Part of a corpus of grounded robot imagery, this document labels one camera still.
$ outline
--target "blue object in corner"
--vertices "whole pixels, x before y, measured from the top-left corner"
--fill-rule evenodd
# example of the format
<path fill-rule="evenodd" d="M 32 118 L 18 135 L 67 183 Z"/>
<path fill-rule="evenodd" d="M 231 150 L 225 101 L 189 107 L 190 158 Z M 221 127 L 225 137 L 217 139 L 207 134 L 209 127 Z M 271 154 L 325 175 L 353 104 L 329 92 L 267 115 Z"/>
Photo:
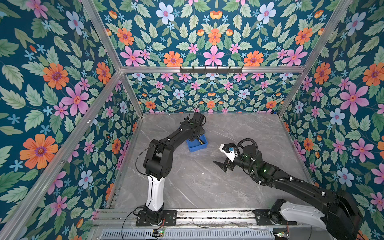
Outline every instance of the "blue object in corner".
<path fill-rule="evenodd" d="M 188 145 L 188 148 L 189 148 L 190 152 L 195 152 L 197 150 L 200 150 L 200 149 L 203 149 L 203 148 L 207 148 L 208 141 L 207 141 L 207 139 L 205 138 L 204 135 L 202 135 L 200 137 L 200 140 L 205 142 L 205 144 L 201 144 L 197 139 L 195 139 L 193 142 L 187 140 L 187 145 Z"/>

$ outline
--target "blue tray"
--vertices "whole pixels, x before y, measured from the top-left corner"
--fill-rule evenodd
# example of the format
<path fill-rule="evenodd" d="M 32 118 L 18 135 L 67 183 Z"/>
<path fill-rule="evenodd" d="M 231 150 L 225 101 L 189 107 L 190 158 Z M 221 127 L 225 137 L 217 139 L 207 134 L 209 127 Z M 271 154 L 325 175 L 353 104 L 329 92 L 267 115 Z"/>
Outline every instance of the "blue tray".
<path fill-rule="evenodd" d="M 187 145 L 188 145 L 188 148 L 189 148 L 189 151 L 190 152 L 195 152 L 197 150 L 200 150 L 200 149 L 203 149 L 203 148 L 206 148 L 208 146 L 208 141 L 207 139 L 205 138 L 204 135 L 202 135 L 200 137 L 200 139 L 205 142 L 205 144 L 201 144 L 197 139 L 195 139 L 193 142 L 187 140 Z"/>

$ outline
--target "orange flower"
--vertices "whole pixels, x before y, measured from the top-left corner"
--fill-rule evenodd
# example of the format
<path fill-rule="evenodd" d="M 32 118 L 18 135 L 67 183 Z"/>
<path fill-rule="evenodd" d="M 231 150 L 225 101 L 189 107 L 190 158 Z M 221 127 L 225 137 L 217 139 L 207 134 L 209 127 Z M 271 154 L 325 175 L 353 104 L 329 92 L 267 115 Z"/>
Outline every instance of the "orange flower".
<path fill-rule="evenodd" d="M 215 102 L 214 101 L 209 101 L 207 103 L 207 107 L 210 108 L 210 109 L 214 108 L 215 107 Z"/>
<path fill-rule="evenodd" d="M 304 28 L 302 31 L 300 31 L 295 40 L 297 45 L 303 45 L 304 43 L 308 42 L 310 40 L 310 37 L 312 37 L 313 32 L 312 28 Z"/>
<path fill-rule="evenodd" d="M 356 240 L 369 240 L 368 236 L 367 235 L 363 235 L 361 230 L 359 230 L 359 234 L 357 235 Z"/>
<path fill-rule="evenodd" d="M 331 69 L 329 68 L 331 65 L 329 63 L 322 63 L 317 67 L 316 72 L 314 74 L 315 82 L 317 84 L 322 85 L 324 82 L 328 81 L 329 74 L 331 74 Z"/>
<path fill-rule="evenodd" d="M 115 139 L 115 141 L 112 144 L 112 152 L 114 154 L 118 154 L 120 151 L 120 147 L 121 147 L 121 141 L 120 141 L 120 139 L 117 138 L 117 139 Z"/>
<path fill-rule="evenodd" d="M 380 156 L 384 159 L 384 142 L 378 142 L 377 143 L 377 148 L 379 149 L 379 150 L 382 150 L 381 152 L 380 152 Z"/>
<path fill-rule="evenodd" d="M 377 86 L 380 84 L 380 80 L 384 81 L 384 63 L 376 63 L 369 66 L 369 69 L 366 69 L 364 72 L 365 77 L 362 78 L 363 82 L 366 82 L 368 86 L 372 84 Z"/>
<path fill-rule="evenodd" d="M 47 161 L 51 162 L 55 156 L 53 153 L 58 151 L 57 144 L 54 144 L 55 140 L 53 137 L 48 136 L 45 139 L 44 134 L 36 134 L 35 140 L 28 138 L 24 143 L 24 149 L 20 151 L 20 159 L 27 160 L 24 165 L 32 169 L 37 164 L 37 169 L 42 169 L 47 166 Z"/>
<path fill-rule="evenodd" d="M 209 15 L 211 16 L 212 19 L 220 19 L 222 16 L 223 16 L 223 12 L 222 11 L 211 11 L 209 13 Z"/>
<path fill-rule="evenodd" d="M 287 129 L 287 131 L 289 132 L 289 124 L 287 122 L 284 122 L 284 126 Z"/>
<path fill-rule="evenodd" d="M 109 15 L 111 16 L 111 18 L 113 18 L 113 19 L 116 19 L 116 18 L 118 18 L 118 14 L 116 13 L 116 12 L 114 12 L 114 11 L 109 11 L 108 12 L 109 13 Z"/>
<path fill-rule="evenodd" d="M 272 100 L 266 104 L 266 107 L 272 109 L 272 108 L 276 107 L 276 105 L 277 105 L 277 102 Z"/>
<path fill-rule="evenodd" d="M 319 11 L 317 11 L 315 14 L 314 14 L 314 18 L 319 18 L 319 17 L 321 17 L 322 15 L 323 15 L 323 10 L 319 10 Z"/>
<path fill-rule="evenodd" d="M 227 31 L 225 32 L 225 34 L 227 36 L 232 36 L 233 35 L 233 30 L 228 28 Z"/>
<path fill-rule="evenodd" d="M 164 63 L 167 64 L 167 67 L 181 67 L 181 63 L 183 59 L 180 58 L 179 53 L 175 53 L 174 51 L 169 51 L 164 55 Z"/>
<path fill-rule="evenodd" d="M 109 195 L 111 194 L 112 189 L 113 189 L 113 183 L 111 183 L 107 189 L 107 195 L 105 195 L 105 201 L 108 201 Z"/>
<path fill-rule="evenodd" d="M 135 132 L 136 128 L 137 128 L 137 122 L 135 122 L 135 123 L 133 124 L 132 131 Z"/>
<path fill-rule="evenodd" d="M 155 109 L 155 108 L 156 108 L 156 104 L 153 103 L 152 101 L 147 101 L 147 102 L 145 103 L 145 106 L 146 106 L 147 108 L 149 108 L 149 109 Z"/>
<path fill-rule="evenodd" d="M 48 82 L 48 86 L 51 88 L 56 88 L 57 90 L 67 86 L 67 83 L 70 81 L 70 79 L 67 77 L 67 70 L 63 69 L 63 66 L 60 64 L 56 65 L 54 63 L 50 63 L 49 66 L 50 68 L 45 67 L 43 70 L 45 73 L 43 78 L 44 81 Z"/>
<path fill-rule="evenodd" d="M 200 29 L 199 31 L 197 31 L 197 35 L 203 36 L 204 35 L 204 30 Z"/>
<path fill-rule="evenodd" d="M 120 42 L 124 43 L 125 45 L 133 45 L 133 42 L 135 39 L 132 36 L 132 33 L 130 31 L 127 31 L 126 28 L 118 29 L 118 38 Z"/>
<path fill-rule="evenodd" d="M 258 67 L 260 66 L 260 63 L 264 61 L 264 58 L 262 58 L 264 55 L 262 53 L 259 53 L 259 51 L 254 51 L 252 53 L 248 53 L 247 57 L 244 58 L 244 66 L 246 67 Z"/>
<path fill-rule="evenodd" d="M 111 73 L 109 72 L 109 67 L 105 65 L 105 62 L 98 63 L 96 68 L 96 73 L 99 75 L 100 82 L 103 82 L 103 84 L 107 84 L 109 82 L 109 79 L 111 78 Z"/>
<path fill-rule="evenodd" d="M 36 48 L 34 46 L 29 45 L 29 48 L 31 49 L 32 52 L 37 53 Z"/>
<path fill-rule="evenodd" d="M 219 30 L 217 28 L 214 28 L 211 30 L 211 32 L 208 34 L 208 41 L 212 43 L 212 45 L 216 45 L 220 42 L 221 33 L 219 33 Z"/>
<path fill-rule="evenodd" d="M 313 142 L 312 142 L 312 139 L 309 139 L 309 138 L 306 138 L 305 140 L 304 140 L 304 148 L 305 148 L 305 150 L 307 150 L 307 151 L 311 151 L 311 150 L 313 150 Z"/>
<path fill-rule="evenodd" d="M 80 219 L 77 224 L 76 224 L 76 227 L 77 228 L 80 228 L 82 225 L 83 225 L 83 222 L 84 222 L 84 218 Z"/>

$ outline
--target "work surface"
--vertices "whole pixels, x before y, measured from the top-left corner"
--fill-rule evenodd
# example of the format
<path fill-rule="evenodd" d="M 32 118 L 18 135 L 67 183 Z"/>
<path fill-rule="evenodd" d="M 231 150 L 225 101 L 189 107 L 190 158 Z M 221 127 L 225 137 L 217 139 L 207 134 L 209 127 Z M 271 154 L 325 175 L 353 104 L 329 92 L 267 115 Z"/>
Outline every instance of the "work surface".
<path fill-rule="evenodd" d="M 162 139 L 174 132 L 187 114 L 144 115 L 128 171 L 122 182 L 114 208 L 132 209 L 147 200 L 148 180 L 135 169 L 138 154 L 152 139 Z M 190 153 L 187 143 L 174 152 L 173 167 L 164 184 L 165 208 L 264 208 L 275 200 L 285 199 L 304 204 L 300 199 L 253 182 L 241 168 L 224 173 L 212 161 L 223 162 L 225 154 L 219 151 L 223 143 L 237 144 L 244 138 L 254 139 L 263 159 L 299 179 L 307 180 L 284 126 L 276 114 L 205 114 L 204 125 L 208 147 Z M 143 161 L 138 167 L 144 172 Z"/>

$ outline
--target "floral wall panel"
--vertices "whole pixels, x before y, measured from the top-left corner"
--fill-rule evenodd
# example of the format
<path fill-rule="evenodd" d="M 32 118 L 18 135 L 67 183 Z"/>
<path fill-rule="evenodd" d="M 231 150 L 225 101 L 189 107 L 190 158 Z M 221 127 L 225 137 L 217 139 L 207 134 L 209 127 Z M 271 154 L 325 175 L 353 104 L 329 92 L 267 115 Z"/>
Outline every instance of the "floral wall panel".
<path fill-rule="evenodd" d="M 383 13 L 382 1 L 349 8 L 285 114 L 316 184 L 355 198 L 365 240 L 384 234 Z"/>
<path fill-rule="evenodd" d="M 2 1 L 0 31 L 2 228 L 113 69 L 78 1 Z"/>
<path fill-rule="evenodd" d="M 277 112 L 293 73 L 133 73 L 128 78 L 144 112 Z"/>
<path fill-rule="evenodd" d="M 119 83 L 52 183 L 21 238 L 87 239 L 98 209 L 104 208 L 137 115 Z"/>
<path fill-rule="evenodd" d="M 126 66 L 296 66 L 306 61 L 337 3 L 116 0 L 95 4 Z M 321 54 L 328 56 L 328 50 Z"/>

